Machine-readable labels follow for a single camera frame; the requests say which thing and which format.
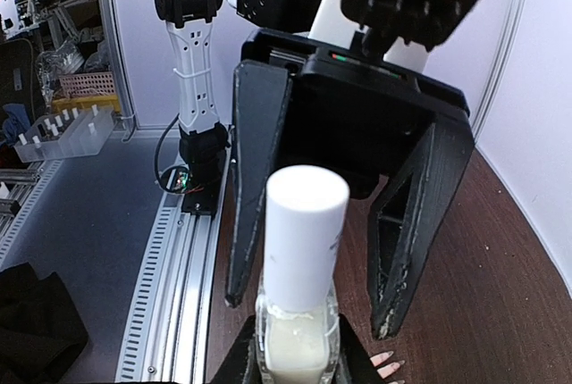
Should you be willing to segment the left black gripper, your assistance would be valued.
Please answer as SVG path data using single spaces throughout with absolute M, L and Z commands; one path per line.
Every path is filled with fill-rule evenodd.
M 255 32 L 234 72 L 227 305 L 247 290 L 272 172 L 322 166 L 356 199 L 384 176 L 367 218 L 367 293 L 373 337 L 396 336 L 474 147 L 460 90 L 309 38 Z

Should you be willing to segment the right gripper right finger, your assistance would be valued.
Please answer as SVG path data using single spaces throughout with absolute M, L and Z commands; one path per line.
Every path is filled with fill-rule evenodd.
M 349 320 L 341 314 L 339 318 L 340 355 L 334 382 L 337 384 L 383 384 L 383 379 L 370 361 L 358 335 Z

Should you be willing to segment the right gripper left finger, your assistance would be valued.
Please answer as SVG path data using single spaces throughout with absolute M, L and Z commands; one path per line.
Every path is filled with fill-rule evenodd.
M 225 356 L 211 384 L 256 384 L 259 368 L 256 350 L 256 316 L 249 316 Z

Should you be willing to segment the white nail polish cap brush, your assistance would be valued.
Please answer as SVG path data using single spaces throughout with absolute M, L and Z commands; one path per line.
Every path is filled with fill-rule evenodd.
M 285 312 L 312 311 L 332 285 L 349 185 L 325 168 L 293 165 L 273 173 L 265 192 L 265 294 Z

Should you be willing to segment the white nail polish bottle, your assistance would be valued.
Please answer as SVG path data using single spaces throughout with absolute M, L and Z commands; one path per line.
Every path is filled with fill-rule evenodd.
M 335 286 L 316 309 L 304 313 L 281 310 L 260 287 L 255 343 L 264 383 L 331 383 L 341 348 Z

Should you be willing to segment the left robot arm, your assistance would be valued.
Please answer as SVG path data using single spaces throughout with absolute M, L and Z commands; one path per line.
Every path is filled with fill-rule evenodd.
M 155 0 L 181 88 L 181 193 L 216 204 L 231 158 L 235 219 L 225 298 L 257 254 L 266 181 L 292 164 L 339 173 L 370 199 L 367 291 L 377 339 L 396 336 L 473 153 L 461 91 L 392 63 L 430 51 L 477 0 Z

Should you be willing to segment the person's hand on table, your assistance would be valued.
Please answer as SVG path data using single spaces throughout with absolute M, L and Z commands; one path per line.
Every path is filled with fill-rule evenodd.
M 385 383 L 390 384 L 403 384 L 404 380 L 399 380 L 395 378 L 395 374 L 399 372 L 399 370 L 404 366 L 406 363 L 405 360 L 396 360 L 394 358 L 395 352 L 385 351 L 370 357 L 370 362 L 376 369 L 376 372 L 380 376 L 380 378 Z

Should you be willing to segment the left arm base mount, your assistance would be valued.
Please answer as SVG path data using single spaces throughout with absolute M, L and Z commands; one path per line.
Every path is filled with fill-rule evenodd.
M 174 119 L 156 145 L 156 182 L 167 194 L 183 197 L 181 210 L 184 213 L 213 216 L 218 210 L 226 148 L 230 145 L 228 130 L 220 122 L 201 133 L 194 130 L 187 134 L 180 129 L 179 155 L 184 164 L 159 171 L 161 147 L 176 123 Z

